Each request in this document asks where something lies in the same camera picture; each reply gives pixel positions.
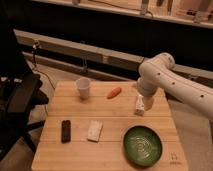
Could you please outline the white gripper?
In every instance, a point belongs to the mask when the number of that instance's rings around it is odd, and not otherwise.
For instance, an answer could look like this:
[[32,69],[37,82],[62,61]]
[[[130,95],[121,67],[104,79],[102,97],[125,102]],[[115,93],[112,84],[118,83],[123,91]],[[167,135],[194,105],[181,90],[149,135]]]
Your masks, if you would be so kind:
[[139,79],[137,81],[137,90],[142,96],[144,96],[143,103],[145,110],[150,110],[153,106],[154,98],[149,96],[153,96],[156,93],[157,87],[147,81]]

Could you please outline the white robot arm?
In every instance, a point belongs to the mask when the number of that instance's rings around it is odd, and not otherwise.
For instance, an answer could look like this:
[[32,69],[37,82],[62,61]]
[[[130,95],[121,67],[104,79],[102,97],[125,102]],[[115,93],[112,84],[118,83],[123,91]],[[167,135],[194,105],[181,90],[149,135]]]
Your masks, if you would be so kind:
[[213,88],[175,74],[171,71],[174,65],[175,60],[169,53],[160,53],[142,62],[138,68],[138,92],[144,97],[152,97],[158,88],[162,88],[213,122]]

